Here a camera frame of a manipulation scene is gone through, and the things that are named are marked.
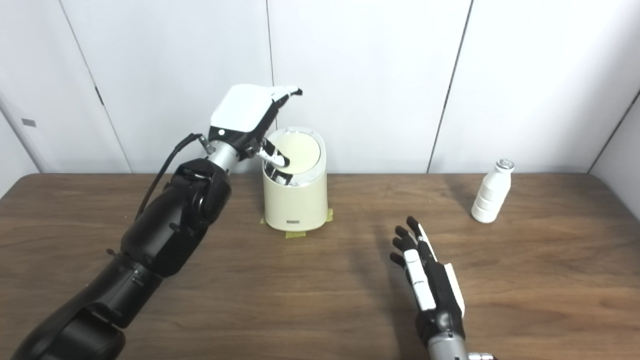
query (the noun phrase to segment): white bottle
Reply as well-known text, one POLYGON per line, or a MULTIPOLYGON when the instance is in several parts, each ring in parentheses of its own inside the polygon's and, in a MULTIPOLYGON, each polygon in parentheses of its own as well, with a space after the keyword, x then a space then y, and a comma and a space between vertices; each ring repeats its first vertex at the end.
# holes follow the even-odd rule
POLYGON ((482 180, 480 190, 471 208, 474 219, 490 223, 498 217, 504 199, 511 188, 511 173, 513 162, 500 159, 495 163, 495 168, 482 180))

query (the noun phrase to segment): wooden table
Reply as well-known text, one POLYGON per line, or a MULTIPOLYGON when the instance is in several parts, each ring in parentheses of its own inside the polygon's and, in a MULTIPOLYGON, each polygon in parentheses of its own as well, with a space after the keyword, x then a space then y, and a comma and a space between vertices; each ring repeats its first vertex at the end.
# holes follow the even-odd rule
MULTIPOLYGON (((0 358, 107 264, 152 179, 33 175, 0 200, 0 358)), ((260 177, 125 330, 120 359, 427 359, 389 260, 413 215, 456 267, 469 350, 502 360, 640 354, 640 224, 595 177, 517 174, 498 220, 468 210, 480 175, 334 175, 334 221, 260 225, 260 177)))

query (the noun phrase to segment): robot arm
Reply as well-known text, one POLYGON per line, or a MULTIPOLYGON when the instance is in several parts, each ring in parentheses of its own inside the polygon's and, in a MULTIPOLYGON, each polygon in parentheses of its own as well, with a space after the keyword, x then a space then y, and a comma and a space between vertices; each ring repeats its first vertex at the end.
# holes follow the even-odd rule
POLYGON ((431 360, 494 360, 491 354, 470 352, 465 348, 462 318, 465 303, 451 264, 438 262, 422 225, 413 217, 406 219, 415 236, 396 227, 394 246, 402 252, 391 253, 393 262, 404 268, 413 288, 418 317, 415 325, 431 360))
POLYGON ((122 237, 120 252, 38 325, 12 359, 117 358, 125 345, 121 329, 129 326, 162 280, 182 268, 222 212, 231 196, 228 173, 236 163, 256 154, 288 163, 263 140, 278 110, 290 96, 301 94, 295 86, 233 86, 211 117, 209 137, 191 135, 183 144, 199 139, 208 157, 181 164, 157 198, 147 207, 143 201, 122 237))

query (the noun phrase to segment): small label on wall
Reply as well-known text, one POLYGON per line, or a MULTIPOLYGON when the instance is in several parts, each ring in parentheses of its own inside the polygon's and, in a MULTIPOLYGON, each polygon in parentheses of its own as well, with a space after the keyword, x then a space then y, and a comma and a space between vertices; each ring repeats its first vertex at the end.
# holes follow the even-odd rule
POLYGON ((22 118, 22 125, 36 127, 36 121, 31 119, 22 118))

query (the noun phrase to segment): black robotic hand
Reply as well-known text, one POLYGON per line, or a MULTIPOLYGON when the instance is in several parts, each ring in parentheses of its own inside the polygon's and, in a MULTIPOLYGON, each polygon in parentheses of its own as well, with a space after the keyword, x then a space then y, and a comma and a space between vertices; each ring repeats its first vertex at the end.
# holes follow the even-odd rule
POLYGON ((415 325, 431 360, 494 360, 491 354, 467 353, 462 325, 465 303, 453 266, 438 262, 416 219, 408 217, 406 223, 414 236, 397 226, 393 244, 402 254, 392 252, 390 258, 405 270, 413 288, 418 305, 415 325))

